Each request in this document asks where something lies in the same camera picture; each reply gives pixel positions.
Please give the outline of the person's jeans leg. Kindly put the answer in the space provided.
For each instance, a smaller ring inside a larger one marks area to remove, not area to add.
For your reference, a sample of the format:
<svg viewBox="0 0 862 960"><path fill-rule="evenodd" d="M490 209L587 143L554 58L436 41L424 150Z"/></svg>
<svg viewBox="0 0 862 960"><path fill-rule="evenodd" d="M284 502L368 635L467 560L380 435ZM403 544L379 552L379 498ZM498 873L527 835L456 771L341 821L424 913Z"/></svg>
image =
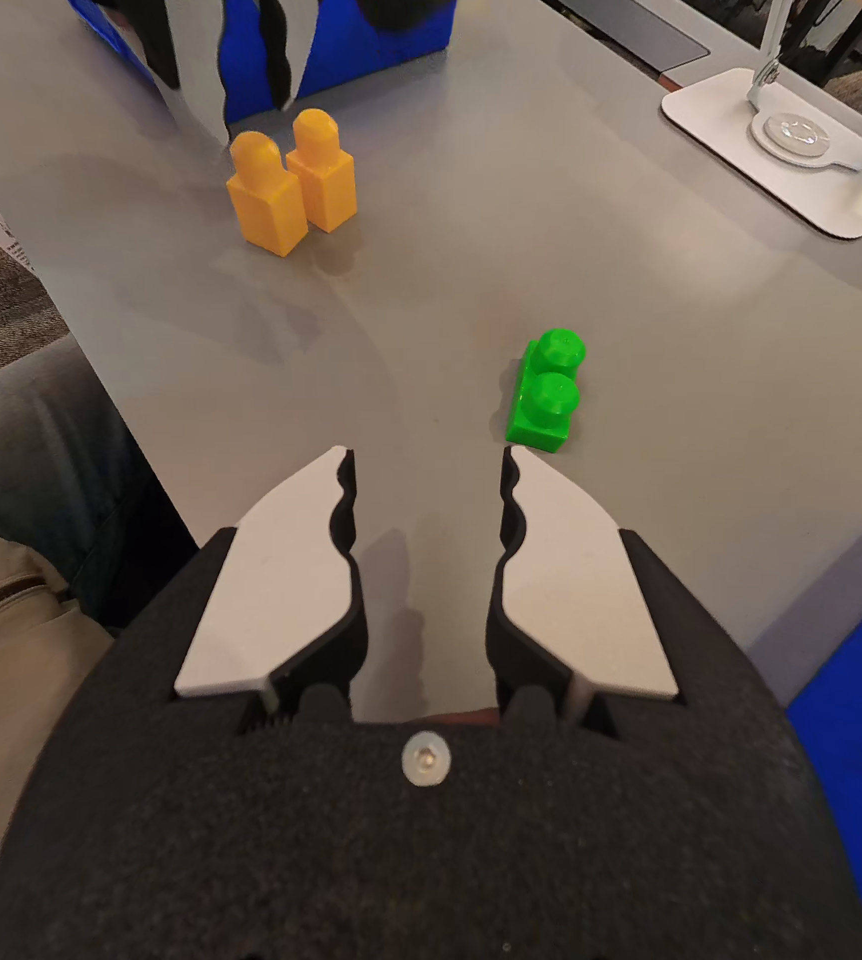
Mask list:
<svg viewBox="0 0 862 960"><path fill-rule="evenodd" d="M118 636L197 544L71 334L0 368L0 537Z"/></svg>

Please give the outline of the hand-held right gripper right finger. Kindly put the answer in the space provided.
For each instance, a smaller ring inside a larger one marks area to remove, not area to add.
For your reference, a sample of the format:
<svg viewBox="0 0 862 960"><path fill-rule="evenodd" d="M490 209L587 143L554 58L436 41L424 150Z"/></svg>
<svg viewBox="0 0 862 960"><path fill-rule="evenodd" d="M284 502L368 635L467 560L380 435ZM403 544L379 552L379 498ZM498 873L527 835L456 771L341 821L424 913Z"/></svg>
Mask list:
<svg viewBox="0 0 862 960"><path fill-rule="evenodd" d="M540 687L553 706L598 693L669 702L678 685L622 532L584 489L524 446L503 453L486 656L499 703Z"/></svg>

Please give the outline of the orange mega block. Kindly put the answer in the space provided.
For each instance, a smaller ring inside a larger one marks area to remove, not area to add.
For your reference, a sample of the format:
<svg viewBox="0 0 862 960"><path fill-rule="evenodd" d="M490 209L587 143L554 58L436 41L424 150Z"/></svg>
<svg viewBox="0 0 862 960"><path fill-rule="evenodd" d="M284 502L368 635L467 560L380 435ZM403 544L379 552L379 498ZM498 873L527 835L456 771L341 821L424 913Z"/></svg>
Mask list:
<svg viewBox="0 0 862 960"><path fill-rule="evenodd" d="M301 187L264 133L247 130L230 145L234 174L226 188L245 240L279 258L308 234Z"/></svg>
<svg viewBox="0 0 862 960"><path fill-rule="evenodd" d="M293 136L287 169L297 176L307 220L330 234L358 210L354 160L341 149L337 122L321 109L300 112Z"/></svg>

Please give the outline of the white board stand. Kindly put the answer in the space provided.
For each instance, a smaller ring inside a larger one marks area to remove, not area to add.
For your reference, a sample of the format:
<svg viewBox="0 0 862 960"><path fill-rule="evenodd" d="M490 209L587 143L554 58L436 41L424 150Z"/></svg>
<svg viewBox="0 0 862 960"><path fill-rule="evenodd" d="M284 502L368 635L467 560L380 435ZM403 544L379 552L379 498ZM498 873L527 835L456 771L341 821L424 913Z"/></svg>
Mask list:
<svg viewBox="0 0 862 960"><path fill-rule="evenodd" d="M792 2L773 2L755 70L669 92L664 116L819 231L862 237L862 136L779 80Z"/></svg>

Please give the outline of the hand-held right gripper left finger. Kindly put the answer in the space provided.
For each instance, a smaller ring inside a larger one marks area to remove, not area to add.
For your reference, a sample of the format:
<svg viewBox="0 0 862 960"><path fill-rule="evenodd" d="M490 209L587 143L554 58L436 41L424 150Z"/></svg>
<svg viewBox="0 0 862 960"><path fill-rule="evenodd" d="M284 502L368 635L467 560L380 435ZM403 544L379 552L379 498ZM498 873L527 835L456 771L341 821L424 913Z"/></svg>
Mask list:
<svg viewBox="0 0 862 960"><path fill-rule="evenodd" d="M367 627L352 556L354 451L333 446L241 518L175 681L181 698L345 686L363 665Z"/></svg>

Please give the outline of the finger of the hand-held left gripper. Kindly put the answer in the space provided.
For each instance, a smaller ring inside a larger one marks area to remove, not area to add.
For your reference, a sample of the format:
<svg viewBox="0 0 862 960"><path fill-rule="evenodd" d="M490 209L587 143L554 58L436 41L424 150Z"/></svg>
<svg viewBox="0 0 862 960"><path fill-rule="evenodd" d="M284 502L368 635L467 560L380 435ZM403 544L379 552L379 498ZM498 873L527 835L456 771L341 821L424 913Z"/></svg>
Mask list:
<svg viewBox="0 0 862 960"><path fill-rule="evenodd" d="M286 111L304 79L317 33L318 1L257 1L270 109Z"/></svg>
<svg viewBox="0 0 862 960"><path fill-rule="evenodd" d="M226 147L227 92L220 52L226 27L225 2L166 1L177 69L177 89L161 94L177 126L197 147Z"/></svg>

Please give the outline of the green mega block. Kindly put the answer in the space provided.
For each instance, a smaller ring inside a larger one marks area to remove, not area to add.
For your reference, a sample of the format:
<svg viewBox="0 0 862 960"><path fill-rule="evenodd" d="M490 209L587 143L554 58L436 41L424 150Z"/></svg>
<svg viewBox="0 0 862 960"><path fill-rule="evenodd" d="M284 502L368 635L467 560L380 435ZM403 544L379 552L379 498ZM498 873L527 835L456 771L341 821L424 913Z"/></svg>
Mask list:
<svg viewBox="0 0 862 960"><path fill-rule="evenodd" d="M506 429L508 444L556 453L567 442L581 403L577 374L586 356L578 333L552 328L519 361Z"/></svg>

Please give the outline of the black flat panel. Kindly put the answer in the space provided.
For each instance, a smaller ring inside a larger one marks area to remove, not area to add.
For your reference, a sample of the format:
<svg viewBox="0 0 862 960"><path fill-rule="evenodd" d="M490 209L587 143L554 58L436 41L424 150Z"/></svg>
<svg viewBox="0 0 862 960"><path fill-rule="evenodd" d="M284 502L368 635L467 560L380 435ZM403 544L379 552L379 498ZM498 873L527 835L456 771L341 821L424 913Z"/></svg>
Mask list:
<svg viewBox="0 0 862 960"><path fill-rule="evenodd" d="M645 72L665 74L710 51L634 1L546 1L545 5Z"/></svg>

